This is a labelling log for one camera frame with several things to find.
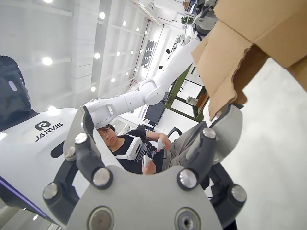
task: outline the black t-shirt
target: black t-shirt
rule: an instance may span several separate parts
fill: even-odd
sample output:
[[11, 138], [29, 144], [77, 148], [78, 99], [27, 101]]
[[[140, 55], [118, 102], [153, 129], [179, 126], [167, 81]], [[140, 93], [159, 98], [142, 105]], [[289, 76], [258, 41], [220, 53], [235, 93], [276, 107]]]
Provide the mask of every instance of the black t-shirt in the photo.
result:
[[143, 174], [142, 162], [143, 162], [143, 157], [146, 154], [149, 158], [153, 160], [154, 164], [156, 164], [156, 173], [161, 172], [164, 150], [162, 149], [160, 152], [157, 153], [157, 148], [152, 146], [151, 143], [146, 140], [145, 130], [131, 130], [127, 134], [119, 136], [120, 138], [125, 138], [125, 142], [120, 147], [120, 149], [113, 152], [113, 155], [126, 154], [129, 146], [131, 145], [134, 139], [133, 137], [130, 137], [128, 134], [140, 137], [143, 144], [135, 160], [131, 161], [131, 160], [118, 159], [119, 163], [124, 167], [124, 169], [135, 174]]

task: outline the purple light strip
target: purple light strip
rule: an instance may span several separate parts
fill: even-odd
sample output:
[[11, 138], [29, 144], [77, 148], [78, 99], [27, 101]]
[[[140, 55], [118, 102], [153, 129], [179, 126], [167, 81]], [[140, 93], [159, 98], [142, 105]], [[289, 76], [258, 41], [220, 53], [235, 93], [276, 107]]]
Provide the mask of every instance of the purple light strip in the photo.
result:
[[18, 193], [17, 191], [15, 191], [14, 189], [12, 189], [9, 185], [7, 185], [5, 182], [3, 182], [2, 180], [0, 180], [0, 183], [6, 187], [8, 190], [10, 190], [12, 193], [14, 193], [16, 196], [18, 196], [20, 199], [22, 199], [24, 202], [26, 202], [28, 205], [32, 206], [35, 210], [37, 210], [38, 212], [41, 213], [41, 215], [43, 215], [44, 217], [46, 217], [46, 214], [44, 214], [38, 207], [36, 207], [31, 201], [29, 201], [28, 199], [26, 199], [24, 196], [22, 196], [20, 193]]

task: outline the woman's hair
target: woman's hair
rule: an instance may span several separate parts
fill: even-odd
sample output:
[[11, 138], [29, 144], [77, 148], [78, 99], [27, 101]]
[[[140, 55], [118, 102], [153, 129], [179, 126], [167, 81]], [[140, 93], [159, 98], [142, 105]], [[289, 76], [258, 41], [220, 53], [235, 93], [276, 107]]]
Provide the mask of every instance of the woman's hair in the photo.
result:
[[98, 128], [97, 130], [101, 130], [101, 131], [105, 132], [107, 129], [111, 129], [111, 130], [115, 131], [115, 128], [112, 125], [110, 125], [110, 124], [108, 124], [108, 125], [106, 125], [104, 127]]

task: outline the potted plant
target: potted plant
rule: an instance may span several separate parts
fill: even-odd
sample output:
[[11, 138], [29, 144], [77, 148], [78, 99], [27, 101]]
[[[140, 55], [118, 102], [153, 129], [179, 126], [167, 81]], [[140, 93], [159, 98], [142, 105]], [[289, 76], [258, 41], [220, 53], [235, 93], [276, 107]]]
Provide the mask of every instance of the potted plant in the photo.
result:
[[[181, 24], [186, 24], [187, 23], [187, 19], [188, 19], [188, 17], [182, 17], [181, 20], [180, 20]], [[188, 24], [192, 24], [193, 21], [194, 21], [194, 19], [192, 17], [189, 17]]]

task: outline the green workbench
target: green workbench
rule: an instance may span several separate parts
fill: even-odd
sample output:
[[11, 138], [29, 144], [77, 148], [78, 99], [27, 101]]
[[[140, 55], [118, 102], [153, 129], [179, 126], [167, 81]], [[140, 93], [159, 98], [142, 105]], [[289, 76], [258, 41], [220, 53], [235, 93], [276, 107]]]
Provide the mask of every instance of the green workbench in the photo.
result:
[[[188, 104], [188, 103], [185, 101], [185, 99], [183, 99], [183, 98], [177, 96], [177, 94], [178, 94], [178, 92], [179, 92], [179, 90], [180, 90], [180, 87], [181, 87], [182, 83], [184, 82], [185, 77], [187, 76], [187, 74], [188, 74], [188, 72], [189, 72], [189, 70], [190, 70], [190, 67], [191, 67], [191, 66], [189, 66], [188, 69], [187, 69], [186, 71], [184, 71], [184, 72], [174, 81], [174, 83], [173, 83], [173, 85], [172, 85], [172, 87], [171, 87], [171, 90], [170, 90], [170, 92], [169, 92], [169, 94], [168, 94], [168, 96], [167, 96], [167, 99], [166, 99], [166, 102], [165, 102], [165, 108], [167, 108], [167, 109], [169, 109], [169, 110], [171, 110], [171, 111], [174, 111], [174, 112], [176, 112], [176, 113], [178, 113], [178, 114], [180, 114], [180, 115], [182, 115], [182, 116], [185, 116], [185, 117], [187, 117], [187, 118], [190, 118], [190, 119], [192, 119], [192, 120], [194, 120], [194, 121], [201, 122], [201, 121], [204, 119], [203, 108], [204, 108], [205, 104], [204, 104], [204, 106], [202, 107], [202, 109], [200, 110], [200, 113], [198, 114], [198, 107], [196, 107], [196, 106], [194, 106], [194, 105], [191, 105], [191, 104]], [[202, 93], [205, 93], [205, 92], [206, 92], [206, 88], [203, 86], [202, 89], [200, 90], [198, 96], [196, 97], [196, 99], [199, 99], [200, 95], [201, 95]], [[192, 106], [194, 116], [190, 116], [190, 115], [188, 115], [188, 114], [186, 114], [186, 113], [184, 113], [184, 112], [181, 112], [181, 111], [179, 111], [179, 110], [176, 110], [176, 109], [172, 108], [172, 104], [173, 104], [173, 102], [174, 102], [175, 99], [179, 100], [180, 102], [183, 102], [183, 103], [185, 103], [185, 104], [188, 104], [188, 105]]]

